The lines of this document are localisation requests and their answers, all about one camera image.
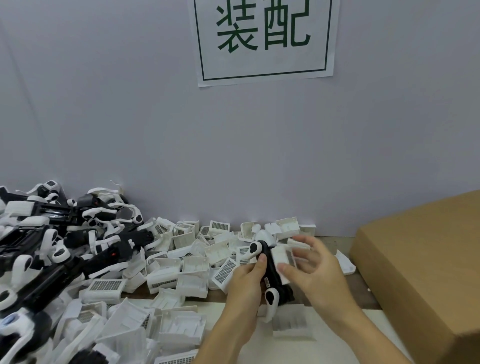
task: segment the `forearm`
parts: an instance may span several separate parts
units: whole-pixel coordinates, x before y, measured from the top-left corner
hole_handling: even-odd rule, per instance
[[[346,319],[339,335],[360,364],[411,364],[361,310]]]
[[[202,343],[193,364],[235,364],[241,350],[240,339],[227,318],[220,317]]]

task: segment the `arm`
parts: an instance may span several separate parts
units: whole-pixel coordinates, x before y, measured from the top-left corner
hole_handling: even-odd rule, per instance
[[[201,345],[193,364],[237,362],[240,350],[250,340],[257,325],[257,311],[262,298],[260,281],[266,267],[266,256],[261,254],[255,265],[235,269],[222,316]]]
[[[411,364],[373,324],[353,299],[340,264],[327,247],[311,236],[295,236],[313,250],[293,249],[300,268],[279,264],[278,270],[295,283],[325,323],[353,350],[361,364]]]

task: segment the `black border line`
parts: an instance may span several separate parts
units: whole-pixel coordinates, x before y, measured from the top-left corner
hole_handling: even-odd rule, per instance
[[[322,68],[322,69],[319,69],[319,70],[251,74],[251,75],[247,75],[247,76],[233,76],[233,77],[219,77],[219,78],[205,78],[204,61],[202,59],[202,47],[200,45],[200,31],[198,30],[197,1],[193,0],[193,6],[195,8],[195,22],[197,23],[198,50],[200,52],[200,64],[202,66],[202,78],[203,78],[203,80],[204,81],[230,80],[230,79],[234,79],[234,78],[249,78],[249,77],[275,76],[275,75],[279,75],[279,74],[293,74],[293,73],[308,73],[308,72],[325,71],[327,69],[328,42],[330,40],[330,21],[332,19],[332,3],[333,3],[333,0],[330,0],[330,11],[329,11],[329,14],[328,14],[327,44],[326,44],[326,51],[325,51],[325,68]]]

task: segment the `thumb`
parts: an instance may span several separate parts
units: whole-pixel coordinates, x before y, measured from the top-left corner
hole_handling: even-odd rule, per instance
[[[296,269],[294,266],[291,266],[290,264],[280,263],[277,266],[277,269],[289,281],[295,283],[300,288],[302,288],[303,284],[306,282],[306,279],[308,278],[308,274],[303,273],[302,271]]]
[[[256,276],[258,280],[261,281],[263,276],[265,275],[266,270],[267,270],[267,256],[265,254],[260,254],[260,256],[258,257],[257,263],[255,264],[255,267],[250,272],[250,274]]]

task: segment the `sign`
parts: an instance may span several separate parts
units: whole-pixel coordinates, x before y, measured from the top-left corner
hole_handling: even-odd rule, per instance
[[[198,85],[333,75],[340,0],[188,0]]]

